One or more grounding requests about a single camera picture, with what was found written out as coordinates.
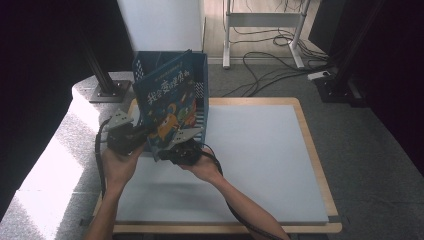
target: table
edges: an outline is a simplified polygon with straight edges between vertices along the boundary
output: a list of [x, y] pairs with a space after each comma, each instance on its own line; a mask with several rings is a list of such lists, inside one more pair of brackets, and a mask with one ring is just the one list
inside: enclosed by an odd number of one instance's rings
[[[319, 190], [323, 197], [325, 210], [329, 222], [324, 225], [283, 226], [288, 233], [336, 233], [341, 231], [342, 225], [337, 221], [338, 213], [331, 196], [324, 172], [322, 170], [312, 137], [309, 133], [300, 103], [295, 98], [211, 98], [210, 105], [292, 105], [299, 122], [303, 139], [311, 160]], [[196, 224], [130, 224], [117, 222], [114, 233], [247, 233], [241, 225], [196, 225]]]
[[222, 65], [224, 69], [230, 68], [230, 27], [287, 27], [296, 28], [293, 41], [289, 43], [289, 49], [298, 68], [305, 65], [299, 55], [297, 43], [306, 19], [310, 0], [305, 0], [302, 11], [299, 13], [233, 13], [231, 12], [231, 0], [227, 0], [226, 22], [224, 40], [224, 53]]

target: white board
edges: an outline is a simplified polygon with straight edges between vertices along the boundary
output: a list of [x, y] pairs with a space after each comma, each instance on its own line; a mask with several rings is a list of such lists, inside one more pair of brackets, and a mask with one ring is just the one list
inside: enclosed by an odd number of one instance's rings
[[[206, 143], [224, 176], [283, 224], [325, 224], [325, 211], [292, 106], [209, 106]], [[234, 223], [220, 193], [170, 161], [143, 153], [118, 221]]]

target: black curtain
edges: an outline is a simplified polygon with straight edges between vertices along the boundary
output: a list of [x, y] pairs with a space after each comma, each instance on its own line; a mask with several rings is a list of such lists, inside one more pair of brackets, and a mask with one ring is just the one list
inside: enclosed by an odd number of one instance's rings
[[133, 54], [114, 0], [1, 1], [0, 18], [2, 218], [66, 114], [72, 86], [93, 75], [81, 39], [105, 71], [131, 71]]
[[424, 174], [424, 2], [387, 0], [359, 52], [357, 84]]

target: metal stand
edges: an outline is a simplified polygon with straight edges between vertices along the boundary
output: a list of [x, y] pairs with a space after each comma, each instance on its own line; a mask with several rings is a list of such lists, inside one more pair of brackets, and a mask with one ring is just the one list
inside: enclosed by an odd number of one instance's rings
[[84, 56], [90, 65], [91, 70], [99, 81], [99, 85], [95, 89], [93, 95], [90, 98], [90, 103], [120, 103], [124, 100], [125, 94], [130, 86], [130, 80], [112, 81], [109, 74], [102, 69], [99, 62], [97, 61], [96, 55], [91, 48], [87, 37], [84, 34], [84, 30], [78, 21], [77, 15], [74, 11], [70, 11], [70, 24], [71, 30], [74, 35], [78, 38], [81, 44]]
[[226, 33], [224, 54], [222, 57], [224, 69], [230, 69], [230, 27], [286, 27], [296, 28], [293, 41], [289, 44], [290, 51], [298, 68], [305, 65], [300, 58], [297, 43], [305, 23], [310, 0], [305, 0], [300, 13], [232, 13], [231, 0], [227, 0]]
[[356, 35], [353, 43], [347, 46], [346, 56], [336, 77], [315, 80], [323, 102], [348, 102], [353, 107], [366, 107], [365, 99], [361, 96], [354, 84], [353, 72], [356, 61], [359, 61], [359, 49], [384, 3], [385, 0], [379, 0], [375, 3], [367, 16], [367, 21]]

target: book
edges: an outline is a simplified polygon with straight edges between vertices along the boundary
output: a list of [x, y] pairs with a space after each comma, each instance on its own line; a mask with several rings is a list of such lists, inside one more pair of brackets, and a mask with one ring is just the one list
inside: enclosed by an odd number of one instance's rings
[[143, 70], [140, 61], [136, 61], [135, 65], [133, 89], [142, 124], [156, 129], [147, 141], [154, 159], [158, 161], [157, 152], [169, 145], [179, 129], [192, 128], [196, 124], [192, 51], [155, 66], [156, 69], [148, 73]]

